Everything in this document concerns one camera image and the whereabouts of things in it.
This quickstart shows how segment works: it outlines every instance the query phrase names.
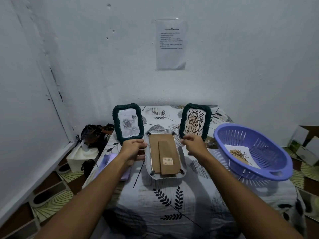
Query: picture frame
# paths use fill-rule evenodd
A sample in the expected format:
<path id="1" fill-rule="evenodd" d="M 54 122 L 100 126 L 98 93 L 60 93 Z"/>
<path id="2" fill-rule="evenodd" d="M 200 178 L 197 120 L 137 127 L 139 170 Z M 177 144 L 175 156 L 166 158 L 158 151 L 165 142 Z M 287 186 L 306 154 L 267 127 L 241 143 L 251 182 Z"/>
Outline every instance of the picture frame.
<path id="1" fill-rule="evenodd" d="M 117 105 L 113 109 L 114 128 L 117 140 L 142 139 L 144 126 L 140 107 L 135 104 Z"/>
<path id="2" fill-rule="evenodd" d="M 211 122 L 212 110 L 206 105 L 187 104 L 182 113 L 180 137 L 185 134 L 195 134 L 206 139 Z"/>

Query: left hand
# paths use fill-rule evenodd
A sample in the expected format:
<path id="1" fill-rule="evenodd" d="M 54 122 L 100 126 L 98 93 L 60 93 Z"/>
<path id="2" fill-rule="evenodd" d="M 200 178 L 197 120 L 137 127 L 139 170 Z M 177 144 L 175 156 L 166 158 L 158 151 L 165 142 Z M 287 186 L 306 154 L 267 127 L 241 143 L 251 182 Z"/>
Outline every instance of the left hand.
<path id="1" fill-rule="evenodd" d="M 144 142 L 144 139 L 125 140 L 123 142 L 119 156 L 123 157 L 123 159 L 127 161 L 128 165 L 132 165 L 136 160 L 145 160 L 145 155 L 137 156 L 137 154 L 140 149 L 146 147 L 147 143 Z"/>

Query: hand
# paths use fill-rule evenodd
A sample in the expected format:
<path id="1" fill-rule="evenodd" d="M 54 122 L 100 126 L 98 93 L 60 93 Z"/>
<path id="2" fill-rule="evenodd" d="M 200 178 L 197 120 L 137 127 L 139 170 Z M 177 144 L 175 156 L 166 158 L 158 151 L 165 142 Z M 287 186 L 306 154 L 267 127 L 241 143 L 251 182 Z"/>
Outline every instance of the hand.
<path id="1" fill-rule="evenodd" d="M 145 155 L 138 155 L 140 149 L 146 148 L 147 143 L 144 142 L 144 139 L 131 139 L 125 140 L 123 142 L 122 148 L 120 150 L 119 156 L 124 158 L 128 165 L 132 165 L 136 160 L 144 160 Z"/>
<path id="2" fill-rule="evenodd" d="M 207 159 L 213 157 L 207 150 L 206 145 L 200 136 L 192 134 L 185 135 L 183 139 L 181 139 L 181 143 L 186 145 L 188 155 L 197 158 L 199 164 L 202 166 Z"/>

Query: right hand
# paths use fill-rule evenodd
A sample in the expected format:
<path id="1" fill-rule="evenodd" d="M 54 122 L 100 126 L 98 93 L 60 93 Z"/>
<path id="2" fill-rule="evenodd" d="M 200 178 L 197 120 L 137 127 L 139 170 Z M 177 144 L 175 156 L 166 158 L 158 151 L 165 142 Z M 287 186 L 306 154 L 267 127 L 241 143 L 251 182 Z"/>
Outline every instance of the right hand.
<path id="1" fill-rule="evenodd" d="M 199 164 L 202 166 L 204 165 L 205 161 L 212 157 L 200 136 L 192 134 L 185 135 L 181 140 L 181 143 L 186 145 L 188 155 L 197 158 Z"/>

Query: purple plastic basket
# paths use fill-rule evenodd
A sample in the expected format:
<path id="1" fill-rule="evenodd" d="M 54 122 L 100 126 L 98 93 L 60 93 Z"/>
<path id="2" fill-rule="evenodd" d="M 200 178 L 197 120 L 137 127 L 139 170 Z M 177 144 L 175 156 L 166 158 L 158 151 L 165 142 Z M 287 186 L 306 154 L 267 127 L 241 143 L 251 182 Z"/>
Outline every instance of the purple plastic basket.
<path id="1" fill-rule="evenodd" d="M 284 181 L 293 174 L 293 162 L 288 153 L 260 132 L 241 125 L 225 123 L 216 128 L 214 138 L 230 169 L 244 178 Z M 225 148 L 225 144 L 248 147 L 260 169 L 236 159 Z"/>

